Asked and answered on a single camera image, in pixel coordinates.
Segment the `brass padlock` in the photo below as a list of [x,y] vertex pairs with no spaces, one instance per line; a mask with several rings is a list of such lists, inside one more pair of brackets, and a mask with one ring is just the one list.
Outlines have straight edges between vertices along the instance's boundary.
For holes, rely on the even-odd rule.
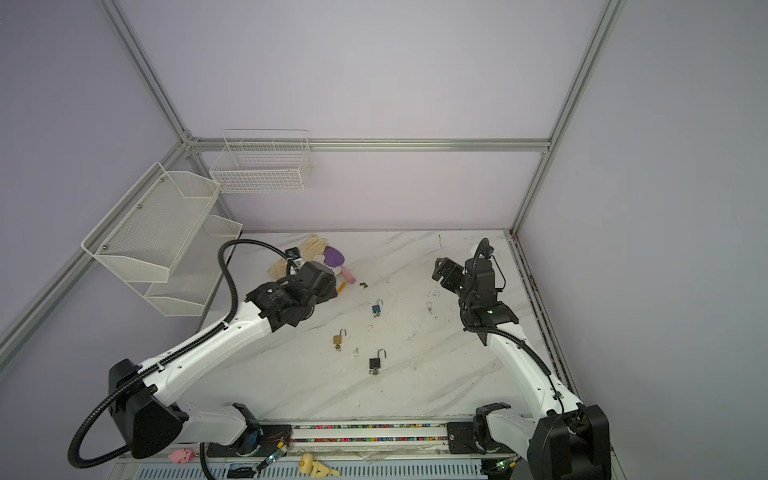
[[342,328],[337,335],[333,336],[332,342],[333,342],[334,349],[337,352],[342,351],[343,340],[346,338],[346,336],[347,336],[347,330],[344,328]]

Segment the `black padlock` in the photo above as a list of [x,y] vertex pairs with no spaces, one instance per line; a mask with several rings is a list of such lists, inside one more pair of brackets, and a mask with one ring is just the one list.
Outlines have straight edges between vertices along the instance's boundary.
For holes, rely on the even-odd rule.
[[381,348],[376,352],[376,355],[369,359],[369,374],[376,376],[379,374],[382,368],[382,360],[387,358],[387,352]]

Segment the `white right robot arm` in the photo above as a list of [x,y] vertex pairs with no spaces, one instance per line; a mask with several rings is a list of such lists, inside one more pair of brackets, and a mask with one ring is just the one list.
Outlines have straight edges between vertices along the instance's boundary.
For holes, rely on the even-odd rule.
[[496,260],[488,239],[459,264],[436,259],[432,278],[458,298],[464,331],[478,337],[511,374],[529,413],[505,402],[476,409],[471,448],[480,454],[503,449],[524,459],[535,479],[609,479],[609,420],[597,405],[586,405],[525,338],[513,310],[496,284]]

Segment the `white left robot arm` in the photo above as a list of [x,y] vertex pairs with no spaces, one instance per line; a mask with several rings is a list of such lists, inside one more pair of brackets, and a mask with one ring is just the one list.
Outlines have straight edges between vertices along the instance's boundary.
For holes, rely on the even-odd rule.
[[[323,263],[296,264],[280,251],[287,263],[283,276],[240,297],[226,256],[230,248],[243,242],[229,240],[217,252],[230,293],[227,314],[164,355],[141,364],[128,359],[115,364],[109,373],[107,397],[88,414],[70,442],[67,459],[72,467],[93,468],[126,453],[143,459],[174,443],[196,443],[201,450],[219,444],[239,456],[251,456],[265,444],[261,424],[241,402],[214,412],[181,407],[177,402],[238,351],[283,326],[297,326],[310,318],[317,305],[336,298],[337,287],[334,272]],[[82,444],[103,413],[110,414],[125,443],[106,454],[85,458]]]

